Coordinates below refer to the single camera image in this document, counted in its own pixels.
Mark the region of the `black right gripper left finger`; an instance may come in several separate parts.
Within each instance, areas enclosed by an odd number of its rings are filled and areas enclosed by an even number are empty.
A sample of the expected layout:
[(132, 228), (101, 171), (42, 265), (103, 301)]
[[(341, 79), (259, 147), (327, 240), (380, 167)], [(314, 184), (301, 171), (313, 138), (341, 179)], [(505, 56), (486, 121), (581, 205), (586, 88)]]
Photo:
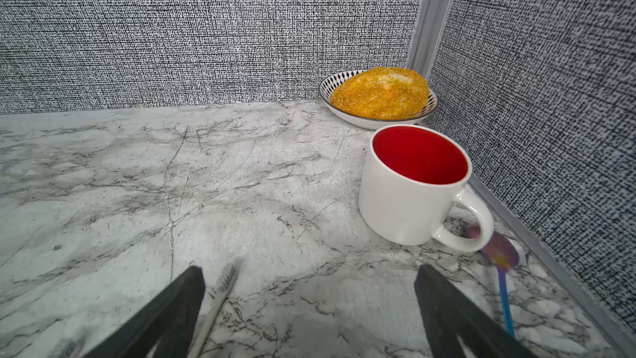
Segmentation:
[(202, 269), (190, 266), (86, 356), (187, 356), (204, 294)]

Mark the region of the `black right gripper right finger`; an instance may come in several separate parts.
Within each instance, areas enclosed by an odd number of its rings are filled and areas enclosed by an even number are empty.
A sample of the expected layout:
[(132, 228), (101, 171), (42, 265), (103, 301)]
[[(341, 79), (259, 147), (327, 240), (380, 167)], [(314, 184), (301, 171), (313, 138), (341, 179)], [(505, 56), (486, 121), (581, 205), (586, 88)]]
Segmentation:
[(534, 356), (431, 265), (419, 268), (414, 289), (433, 356)]

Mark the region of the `grey toothbrush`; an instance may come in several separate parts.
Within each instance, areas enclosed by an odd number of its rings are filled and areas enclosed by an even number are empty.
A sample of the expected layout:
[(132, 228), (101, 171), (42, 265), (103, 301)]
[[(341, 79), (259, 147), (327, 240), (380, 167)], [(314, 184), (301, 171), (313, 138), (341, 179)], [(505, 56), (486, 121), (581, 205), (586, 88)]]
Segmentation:
[(192, 347), (190, 348), (187, 358), (197, 358), (198, 356), (200, 356), (200, 353), (205, 346), (206, 340), (215, 324), (215, 320), (220, 312), (220, 309), (222, 308), (225, 300), (228, 298), (235, 285), (235, 282), (238, 278), (239, 267), (239, 262), (235, 261), (233, 263), (227, 264), (221, 272), (215, 285), (216, 295), (213, 296), (211, 300), (210, 309), (205, 316), (205, 321), (203, 322), (203, 325), (197, 337), (195, 338)]

